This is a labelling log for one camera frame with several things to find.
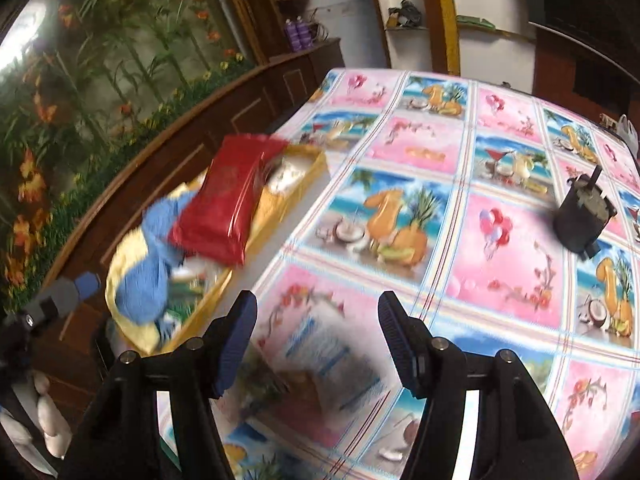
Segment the purple spray can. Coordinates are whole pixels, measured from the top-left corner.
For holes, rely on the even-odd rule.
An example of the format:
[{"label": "purple spray can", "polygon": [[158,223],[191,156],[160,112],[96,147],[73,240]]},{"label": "purple spray can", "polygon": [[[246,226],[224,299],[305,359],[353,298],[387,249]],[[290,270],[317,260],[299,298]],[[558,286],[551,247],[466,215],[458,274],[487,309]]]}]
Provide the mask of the purple spray can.
[{"label": "purple spray can", "polygon": [[293,52],[302,50],[302,44],[300,43],[300,37],[298,36],[298,29],[296,23],[291,20],[287,20],[284,26],[284,30],[289,38],[289,43],[293,49]]},{"label": "purple spray can", "polygon": [[314,46],[314,40],[311,37],[311,31],[309,31],[309,26],[306,21],[302,19],[302,16],[298,16],[298,20],[296,21],[296,28],[298,30],[298,37],[300,38],[302,48],[310,48]]}]

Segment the flower wall mural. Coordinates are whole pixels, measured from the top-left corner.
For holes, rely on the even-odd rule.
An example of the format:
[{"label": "flower wall mural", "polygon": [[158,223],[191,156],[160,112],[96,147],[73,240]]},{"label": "flower wall mural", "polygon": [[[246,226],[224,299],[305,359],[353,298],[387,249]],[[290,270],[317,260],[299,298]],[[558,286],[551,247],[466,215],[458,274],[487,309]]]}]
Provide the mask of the flower wall mural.
[{"label": "flower wall mural", "polygon": [[30,0],[0,45],[0,303],[27,301],[111,179],[250,68],[220,0]]}]

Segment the white wall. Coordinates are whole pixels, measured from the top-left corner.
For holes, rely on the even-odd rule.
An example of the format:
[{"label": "white wall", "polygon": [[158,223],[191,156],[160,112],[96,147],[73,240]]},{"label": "white wall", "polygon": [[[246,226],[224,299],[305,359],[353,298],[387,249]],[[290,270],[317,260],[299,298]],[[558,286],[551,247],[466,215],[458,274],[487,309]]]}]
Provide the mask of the white wall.
[{"label": "white wall", "polygon": [[346,66],[386,66],[373,0],[310,0],[308,8],[316,7],[318,21],[331,36],[342,38],[340,47]]},{"label": "white wall", "polygon": [[[426,26],[424,0],[409,0],[422,13]],[[385,18],[390,7],[400,7],[402,0],[378,0],[380,13]],[[392,30],[386,33],[391,68],[398,70],[431,71],[431,38],[428,30]]]},{"label": "white wall", "polygon": [[[477,16],[497,28],[535,38],[527,23],[525,0],[454,0],[456,13]],[[492,36],[475,30],[460,30],[460,72],[463,77],[495,84],[509,82],[515,89],[531,93],[536,59],[534,44]]]}]

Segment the printed pineapple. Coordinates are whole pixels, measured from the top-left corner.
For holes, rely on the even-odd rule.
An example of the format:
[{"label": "printed pineapple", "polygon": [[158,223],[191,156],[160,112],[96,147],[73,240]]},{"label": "printed pineapple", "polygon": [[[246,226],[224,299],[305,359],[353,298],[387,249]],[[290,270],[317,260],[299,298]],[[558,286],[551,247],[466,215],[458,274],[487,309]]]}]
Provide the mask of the printed pineapple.
[{"label": "printed pineapple", "polygon": [[440,201],[424,186],[411,197],[407,204],[412,213],[411,221],[396,233],[393,243],[387,249],[389,254],[381,252],[385,260],[393,259],[400,264],[413,267],[424,259],[429,241],[427,225],[436,214],[439,205]]}]

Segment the red package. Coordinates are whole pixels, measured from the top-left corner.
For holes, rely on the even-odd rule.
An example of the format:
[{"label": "red package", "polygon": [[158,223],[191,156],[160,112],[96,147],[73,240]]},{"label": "red package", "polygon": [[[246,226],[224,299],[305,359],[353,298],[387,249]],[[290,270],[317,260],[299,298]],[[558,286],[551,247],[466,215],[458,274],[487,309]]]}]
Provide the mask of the red package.
[{"label": "red package", "polygon": [[169,243],[226,266],[244,265],[244,247],[273,159],[288,142],[226,136],[202,188],[169,232]]}]

